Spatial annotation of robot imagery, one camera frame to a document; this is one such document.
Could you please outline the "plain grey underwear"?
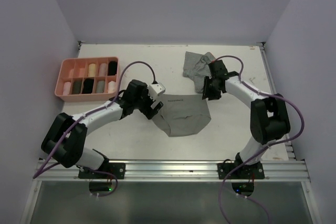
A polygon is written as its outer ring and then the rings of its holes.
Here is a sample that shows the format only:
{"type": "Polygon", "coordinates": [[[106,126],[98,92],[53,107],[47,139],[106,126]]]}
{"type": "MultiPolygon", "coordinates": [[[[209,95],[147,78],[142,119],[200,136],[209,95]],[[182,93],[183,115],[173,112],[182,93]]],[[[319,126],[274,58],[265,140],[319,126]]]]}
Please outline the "plain grey underwear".
{"type": "Polygon", "coordinates": [[[207,102],[200,94],[164,94],[161,101],[163,107],[152,121],[169,137],[198,134],[212,119],[207,102]]]}

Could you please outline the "beige navy-trimmed underwear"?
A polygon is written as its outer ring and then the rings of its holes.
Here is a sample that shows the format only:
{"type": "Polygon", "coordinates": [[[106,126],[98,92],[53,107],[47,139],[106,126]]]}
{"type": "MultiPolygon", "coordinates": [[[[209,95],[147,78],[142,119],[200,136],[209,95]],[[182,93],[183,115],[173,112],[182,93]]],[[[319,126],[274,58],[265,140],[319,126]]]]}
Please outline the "beige navy-trimmed underwear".
{"type": "Polygon", "coordinates": [[[88,65],[88,77],[95,77],[96,76],[96,68],[97,64],[96,63],[90,63],[88,65]]]}

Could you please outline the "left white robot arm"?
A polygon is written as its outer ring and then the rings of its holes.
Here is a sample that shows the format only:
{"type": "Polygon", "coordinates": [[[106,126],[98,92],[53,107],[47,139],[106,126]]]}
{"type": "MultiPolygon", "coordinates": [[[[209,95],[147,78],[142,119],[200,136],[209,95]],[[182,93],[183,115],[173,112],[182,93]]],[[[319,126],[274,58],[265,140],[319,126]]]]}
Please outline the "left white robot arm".
{"type": "Polygon", "coordinates": [[[164,92],[165,87],[160,83],[147,85],[132,80],[120,96],[95,109],[75,115],[57,115],[41,149],[65,168],[74,165],[89,168],[97,178],[104,178],[109,172],[108,159],[102,153],[86,148],[86,137],[108,123],[122,120],[135,110],[152,119],[163,106],[157,99],[164,92]]]}

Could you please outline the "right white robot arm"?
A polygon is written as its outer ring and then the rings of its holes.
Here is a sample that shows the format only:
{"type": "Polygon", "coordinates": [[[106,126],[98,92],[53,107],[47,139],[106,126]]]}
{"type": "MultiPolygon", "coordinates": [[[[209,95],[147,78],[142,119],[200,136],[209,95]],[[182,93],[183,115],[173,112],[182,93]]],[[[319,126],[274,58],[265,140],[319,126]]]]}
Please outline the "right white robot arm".
{"type": "Polygon", "coordinates": [[[241,79],[241,74],[229,72],[224,63],[214,60],[208,64],[210,76],[204,78],[202,99],[218,100],[228,93],[250,109],[251,138],[236,154],[234,161],[218,164],[220,178],[246,178],[261,167],[261,157],[266,150],[290,131],[285,101],[281,95],[262,94],[241,79]]]}

